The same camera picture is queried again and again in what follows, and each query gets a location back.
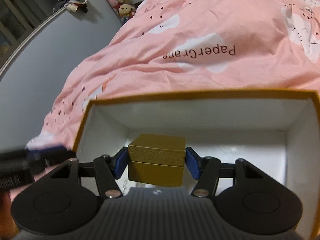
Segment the window frame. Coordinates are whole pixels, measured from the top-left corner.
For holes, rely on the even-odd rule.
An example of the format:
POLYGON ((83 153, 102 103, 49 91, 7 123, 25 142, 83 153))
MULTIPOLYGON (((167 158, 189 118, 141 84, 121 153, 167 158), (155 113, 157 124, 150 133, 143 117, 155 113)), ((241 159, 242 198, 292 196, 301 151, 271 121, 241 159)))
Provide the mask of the window frame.
POLYGON ((1 66, 53 13, 58 0, 1 0, 1 66))

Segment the pink cloud print duvet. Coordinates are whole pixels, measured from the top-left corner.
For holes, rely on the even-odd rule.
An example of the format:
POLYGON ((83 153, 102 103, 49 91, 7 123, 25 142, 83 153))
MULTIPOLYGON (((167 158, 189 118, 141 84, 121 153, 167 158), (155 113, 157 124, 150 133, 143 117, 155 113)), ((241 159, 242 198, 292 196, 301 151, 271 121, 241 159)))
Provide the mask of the pink cloud print duvet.
POLYGON ((228 88, 319 90, 319 0, 144 0, 26 147, 71 148, 90 100, 228 88))

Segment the gold small box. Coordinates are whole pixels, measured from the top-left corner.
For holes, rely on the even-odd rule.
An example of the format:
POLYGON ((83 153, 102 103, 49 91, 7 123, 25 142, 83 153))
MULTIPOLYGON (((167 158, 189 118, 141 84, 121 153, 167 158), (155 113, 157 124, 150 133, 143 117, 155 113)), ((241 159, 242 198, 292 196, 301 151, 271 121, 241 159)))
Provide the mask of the gold small box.
POLYGON ((128 145, 128 153, 130 181, 164 187, 182 185, 184 137, 141 134, 128 145))

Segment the orange cardboard storage box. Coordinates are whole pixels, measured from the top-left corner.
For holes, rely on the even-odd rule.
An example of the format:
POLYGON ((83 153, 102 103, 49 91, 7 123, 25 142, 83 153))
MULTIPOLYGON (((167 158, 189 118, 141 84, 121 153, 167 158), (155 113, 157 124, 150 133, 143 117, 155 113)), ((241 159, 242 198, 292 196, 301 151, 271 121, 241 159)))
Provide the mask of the orange cardboard storage box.
POLYGON ((92 100, 75 137, 80 161, 114 155, 140 134, 184 137, 200 156, 243 158, 298 195, 297 232, 319 234, 319 94, 212 90, 92 100))

